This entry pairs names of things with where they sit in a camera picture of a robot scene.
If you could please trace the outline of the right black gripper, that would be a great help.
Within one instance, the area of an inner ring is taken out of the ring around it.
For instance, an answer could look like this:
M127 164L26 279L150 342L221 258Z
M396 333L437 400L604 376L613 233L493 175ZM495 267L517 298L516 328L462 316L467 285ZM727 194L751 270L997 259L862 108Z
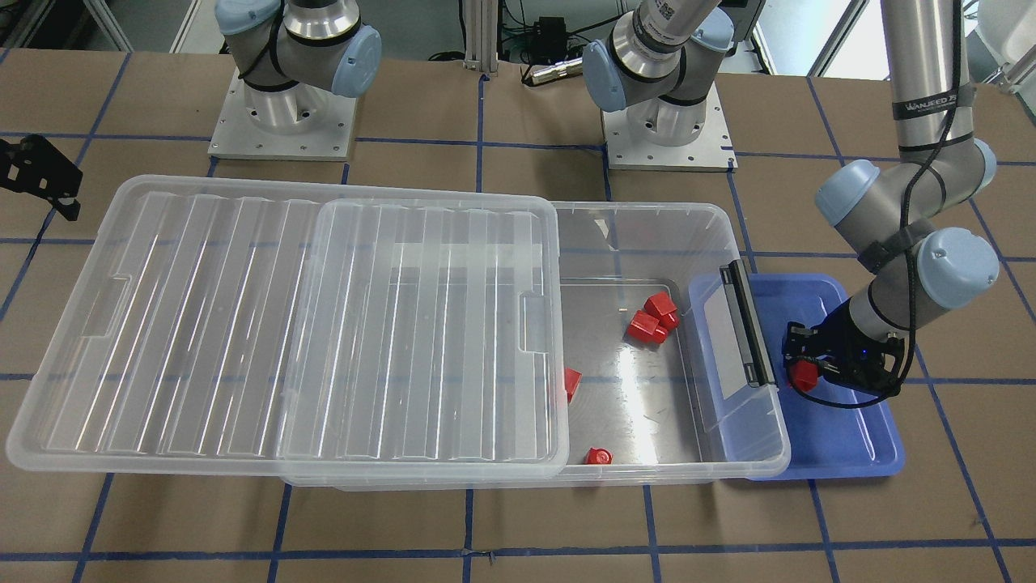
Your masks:
M41 135L27 135L16 142L1 139L2 187L55 203L56 212L68 222L80 215L82 178L79 167Z

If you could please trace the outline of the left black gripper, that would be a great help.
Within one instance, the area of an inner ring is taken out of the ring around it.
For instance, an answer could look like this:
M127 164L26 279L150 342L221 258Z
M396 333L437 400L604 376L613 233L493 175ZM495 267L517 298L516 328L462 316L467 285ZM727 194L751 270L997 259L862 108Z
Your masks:
M817 363L819 381L835 386L874 398L892 398L902 391L900 373L906 354L904 340L894 334L881 341L866 336L852 321L847 304L826 315L814 327L790 321L781 351L787 378L793 361L808 360ZM813 396L792 390L802 398Z

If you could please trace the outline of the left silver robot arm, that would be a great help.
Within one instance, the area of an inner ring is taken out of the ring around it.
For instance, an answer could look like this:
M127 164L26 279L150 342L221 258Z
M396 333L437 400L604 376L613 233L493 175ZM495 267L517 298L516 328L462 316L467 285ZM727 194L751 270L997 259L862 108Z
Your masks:
M789 322L782 366L806 401L819 380L872 406L902 390L919 330L967 307L998 280L996 252L936 215L991 184L996 156L974 137L974 86L958 1L884 1L892 118L900 161L854 161L822 184L815 206L873 280L808 327ZM630 112L663 147L687 144L707 93L735 43L717 1L643 1L611 33L582 49L589 96L604 112Z

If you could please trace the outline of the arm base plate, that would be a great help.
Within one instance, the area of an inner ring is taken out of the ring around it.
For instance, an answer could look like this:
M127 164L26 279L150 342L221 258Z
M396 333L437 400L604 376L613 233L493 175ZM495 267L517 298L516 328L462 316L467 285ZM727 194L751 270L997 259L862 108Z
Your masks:
M601 121L612 170L726 172L739 167L715 85L703 103L654 99L603 112Z
M304 84L263 92L237 75L234 70L219 111L208 155L220 161L349 159L358 100Z

